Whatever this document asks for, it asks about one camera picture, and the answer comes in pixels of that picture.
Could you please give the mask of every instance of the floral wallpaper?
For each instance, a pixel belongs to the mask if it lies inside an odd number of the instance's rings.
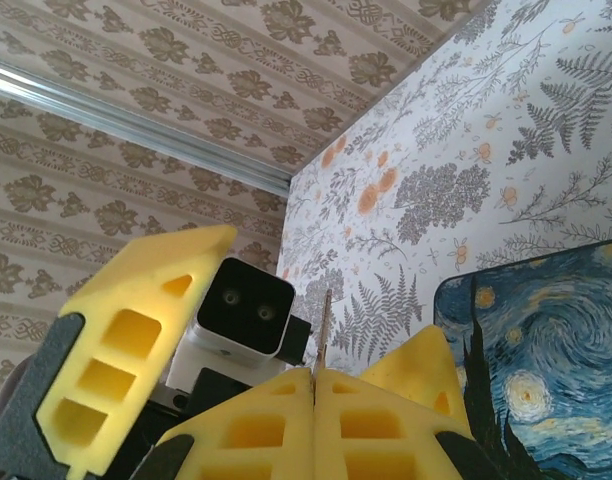
[[[612,0],[495,0],[294,179],[279,272],[357,373],[443,280],[611,238]]]
[[[0,388],[127,241],[228,223],[275,273],[285,201],[0,97]]]
[[[489,0],[0,0],[0,60],[294,173]]]

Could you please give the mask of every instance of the camera lens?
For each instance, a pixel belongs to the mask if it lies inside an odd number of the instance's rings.
[[[264,321],[272,320],[275,317],[275,310],[267,305],[262,305],[257,309],[257,316]]]
[[[222,298],[228,305],[237,305],[239,303],[239,292],[236,290],[226,290]]]

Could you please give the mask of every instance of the yellow foam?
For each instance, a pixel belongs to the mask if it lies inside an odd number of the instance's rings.
[[[166,432],[195,439],[176,480],[312,480],[308,368],[289,370]]]
[[[455,360],[441,328],[424,328],[360,377],[469,428]]]
[[[461,423],[399,395],[335,370],[317,375],[316,480],[461,480],[435,439],[441,431],[472,438]]]
[[[68,480],[106,472],[235,235],[215,226],[133,240],[61,309],[86,323],[36,418]]]

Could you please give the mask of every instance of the starry night painting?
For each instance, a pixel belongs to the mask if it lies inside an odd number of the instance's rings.
[[[435,323],[509,480],[612,480],[612,241],[445,281]]]

